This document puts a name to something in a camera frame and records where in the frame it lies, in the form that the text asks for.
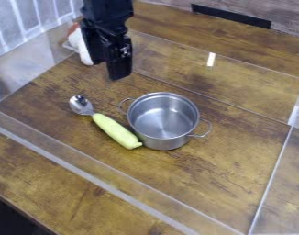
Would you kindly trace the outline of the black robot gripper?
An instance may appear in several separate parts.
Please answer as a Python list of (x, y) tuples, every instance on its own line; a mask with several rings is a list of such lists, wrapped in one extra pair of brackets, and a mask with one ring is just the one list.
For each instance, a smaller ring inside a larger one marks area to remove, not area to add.
[[(125, 26), (133, 16), (132, 0), (83, 0), (81, 13), (83, 41), (92, 63), (107, 62), (109, 78), (119, 80), (132, 71), (132, 42)], [(108, 42), (104, 55), (103, 41)]]

